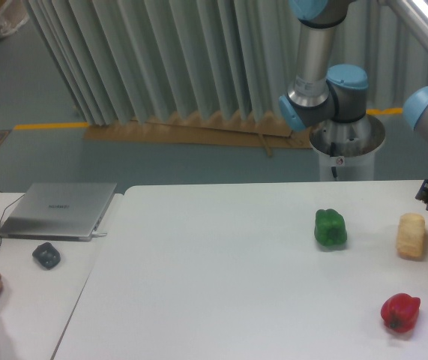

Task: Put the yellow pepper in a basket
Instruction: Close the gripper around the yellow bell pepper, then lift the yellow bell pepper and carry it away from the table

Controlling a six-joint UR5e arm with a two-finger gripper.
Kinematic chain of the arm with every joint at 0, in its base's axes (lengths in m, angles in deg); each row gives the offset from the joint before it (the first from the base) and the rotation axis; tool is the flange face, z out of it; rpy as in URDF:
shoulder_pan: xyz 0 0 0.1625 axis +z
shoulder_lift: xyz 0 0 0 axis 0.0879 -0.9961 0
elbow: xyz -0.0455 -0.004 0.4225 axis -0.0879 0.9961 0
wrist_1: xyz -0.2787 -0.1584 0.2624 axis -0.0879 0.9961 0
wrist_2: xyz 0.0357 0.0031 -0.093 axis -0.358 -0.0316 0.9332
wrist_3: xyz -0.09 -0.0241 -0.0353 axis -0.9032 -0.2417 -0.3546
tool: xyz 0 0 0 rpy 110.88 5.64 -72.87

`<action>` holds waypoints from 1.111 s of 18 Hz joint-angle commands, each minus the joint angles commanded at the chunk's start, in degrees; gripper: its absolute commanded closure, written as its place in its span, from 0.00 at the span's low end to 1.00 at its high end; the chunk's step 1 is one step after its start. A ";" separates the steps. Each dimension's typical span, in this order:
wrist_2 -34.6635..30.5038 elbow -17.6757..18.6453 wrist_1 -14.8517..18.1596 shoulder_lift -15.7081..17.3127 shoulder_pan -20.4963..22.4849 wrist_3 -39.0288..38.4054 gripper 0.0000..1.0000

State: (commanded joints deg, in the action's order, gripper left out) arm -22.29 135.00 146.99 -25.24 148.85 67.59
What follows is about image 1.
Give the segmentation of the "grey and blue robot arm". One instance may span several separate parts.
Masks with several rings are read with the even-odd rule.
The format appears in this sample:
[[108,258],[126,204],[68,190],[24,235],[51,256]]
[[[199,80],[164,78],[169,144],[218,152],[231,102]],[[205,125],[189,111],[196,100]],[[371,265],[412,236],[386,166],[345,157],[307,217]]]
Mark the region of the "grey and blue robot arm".
[[[310,128],[310,145],[319,155],[323,181],[370,180],[375,153],[385,141],[385,128],[367,115],[369,86],[364,69],[350,64],[329,66],[337,26],[346,18],[349,1],[291,1],[301,23],[296,77],[279,107],[289,127]],[[428,144],[428,86],[403,105],[409,127]],[[428,206],[428,180],[416,199]]]

